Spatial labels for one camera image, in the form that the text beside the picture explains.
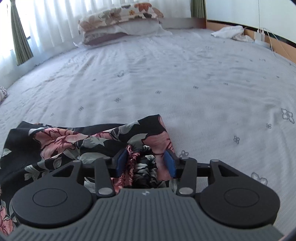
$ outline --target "pillowcase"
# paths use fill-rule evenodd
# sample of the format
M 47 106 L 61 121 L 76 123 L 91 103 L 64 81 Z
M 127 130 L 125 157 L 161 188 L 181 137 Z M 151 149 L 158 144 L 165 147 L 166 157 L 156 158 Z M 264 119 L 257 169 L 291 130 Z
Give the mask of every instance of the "pillowcase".
M 7 98 L 7 90 L 0 86 L 0 104 Z
M 136 3 L 82 18 L 78 21 L 78 30 L 79 33 L 87 33 L 101 27 L 147 18 L 163 18 L 163 14 L 157 8 L 152 7 L 150 3 Z
M 83 35 L 82 43 L 85 45 L 98 45 L 127 35 L 163 35 L 166 32 L 158 20 L 133 20 L 87 32 Z

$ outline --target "white cable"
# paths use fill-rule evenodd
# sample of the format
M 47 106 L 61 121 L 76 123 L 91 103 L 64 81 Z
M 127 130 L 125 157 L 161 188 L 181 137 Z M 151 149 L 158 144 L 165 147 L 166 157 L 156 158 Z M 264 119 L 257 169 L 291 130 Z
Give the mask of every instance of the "white cable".
M 259 0 L 258 0 L 258 14 L 259 14 L 259 29 L 260 29 L 260 7 L 259 7 Z
M 276 55 L 274 54 L 274 50 L 273 50 L 273 48 L 272 48 L 272 43 L 271 43 L 271 38 L 270 38 L 270 36 L 269 36 L 269 32 L 268 31 L 270 31 L 270 30 L 268 30 L 267 28 L 262 28 L 261 30 L 266 30 L 266 32 L 267 32 L 267 34 L 268 34 L 268 37 L 269 37 L 269 41 L 270 41 L 270 46 L 271 46 L 271 50 L 272 50 L 272 53 L 273 53 L 273 55 L 274 55 L 274 57 L 278 60 L 278 58 L 276 57 Z M 286 50 L 284 49 L 284 47 L 282 46 L 282 44 L 281 44 L 281 42 L 278 40 L 278 38 L 275 36 L 275 38 L 277 39 L 277 41 L 279 42 L 279 44 L 281 45 L 281 47 L 283 48 L 283 50 L 285 51 L 285 53 L 287 54 L 287 56 L 290 58 L 290 60 L 294 63 L 294 61 L 292 60 L 292 58 L 290 57 L 290 55 L 286 52 Z

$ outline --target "black floral garment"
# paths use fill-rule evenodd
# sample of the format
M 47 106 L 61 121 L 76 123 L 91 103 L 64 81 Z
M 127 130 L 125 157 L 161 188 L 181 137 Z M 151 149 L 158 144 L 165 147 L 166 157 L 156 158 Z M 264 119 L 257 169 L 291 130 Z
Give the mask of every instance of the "black floral garment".
M 167 148 L 174 150 L 160 115 L 78 128 L 23 121 L 9 132 L 0 159 L 0 232 L 9 235 L 18 225 L 11 206 L 17 190 L 73 160 L 92 163 L 114 157 L 122 148 L 128 151 L 128 161 L 122 176 L 112 178 L 117 193 L 123 187 L 165 187 L 170 175 L 163 154 Z

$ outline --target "bed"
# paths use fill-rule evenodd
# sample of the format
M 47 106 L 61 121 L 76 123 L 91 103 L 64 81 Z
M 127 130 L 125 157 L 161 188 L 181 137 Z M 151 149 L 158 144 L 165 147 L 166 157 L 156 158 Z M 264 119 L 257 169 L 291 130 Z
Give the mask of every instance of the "bed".
M 37 66 L 0 106 L 0 147 L 21 121 L 129 123 L 160 114 L 178 156 L 219 159 L 279 195 L 275 222 L 296 226 L 296 75 L 266 48 L 204 29 L 76 48 Z M 207 185 L 199 179 L 197 189 Z

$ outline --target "sheer curtain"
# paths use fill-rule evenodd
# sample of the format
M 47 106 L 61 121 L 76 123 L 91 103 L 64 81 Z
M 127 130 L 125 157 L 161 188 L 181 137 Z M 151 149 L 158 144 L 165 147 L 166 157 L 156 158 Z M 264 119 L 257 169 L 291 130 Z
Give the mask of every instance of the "sheer curtain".
M 78 20 L 104 9 L 150 2 L 166 18 L 190 18 L 190 0 L 16 0 L 22 26 L 34 57 L 17 66 L 10 23 L 10 0 L 0 3 L 0 85 L 9 87 L 35 65 L 74 48 Z

